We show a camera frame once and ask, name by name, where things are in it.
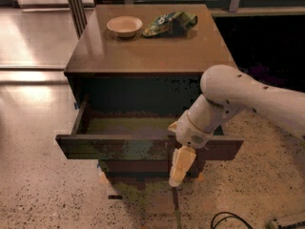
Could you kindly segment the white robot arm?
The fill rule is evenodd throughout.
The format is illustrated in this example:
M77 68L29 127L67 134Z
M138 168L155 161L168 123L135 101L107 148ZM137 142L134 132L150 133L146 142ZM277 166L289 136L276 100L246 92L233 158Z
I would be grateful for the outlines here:
M182 183L196 158L195 151L212 139L215 129L246 109L299 139L305 136L305 93L265 85L227 65L206 70L200 89L192 107L169 126L182 145L173 152L172 187Z

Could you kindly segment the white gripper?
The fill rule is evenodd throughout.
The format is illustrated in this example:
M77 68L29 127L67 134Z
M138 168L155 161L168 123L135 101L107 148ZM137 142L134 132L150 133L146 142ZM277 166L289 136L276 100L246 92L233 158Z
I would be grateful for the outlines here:
M212 139L212 135L196 128L190 121L187 111L172 123L168 130L175 133L176 140L182 145L173 152L169 178L169 184L172 187L178 187L193 165L196 158L195 149L203 148Z

